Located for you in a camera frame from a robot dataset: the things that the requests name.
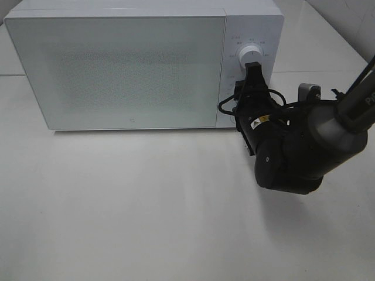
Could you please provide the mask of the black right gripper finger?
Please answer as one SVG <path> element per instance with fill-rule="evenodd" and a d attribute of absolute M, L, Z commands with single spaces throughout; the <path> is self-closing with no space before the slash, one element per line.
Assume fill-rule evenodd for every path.
<path fill-rule="evenodd" d="M 267 84 L 263 77 L 261 64 L 257 61 L 246 63 L 246 87 L 267 88 Z"/>
<path fill-rule="evenodd" d="M 240 80 L 240 81 L 236 81 L 235 82 L 235 87 L 234 87 L 234 93 L 235 94 L 238 94 L 241 92 L 243 86 L 245 84 L 245 81 L 244 80 Z"/>

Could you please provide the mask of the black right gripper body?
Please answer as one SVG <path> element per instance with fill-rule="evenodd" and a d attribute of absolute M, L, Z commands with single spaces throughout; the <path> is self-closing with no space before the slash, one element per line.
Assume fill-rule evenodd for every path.
<path fill-rule="evenodd" d="M 240 93 L 235 94 L 234 100 L 236 108 L 234 109 L 236 128 L 241 129 L 240 117 L 246 119 L 257 117 L 259 112 L 269 112 L 277 108 L 277 103 L 271 98 L 269 88 L 246 87 L 244 84 Z"/>

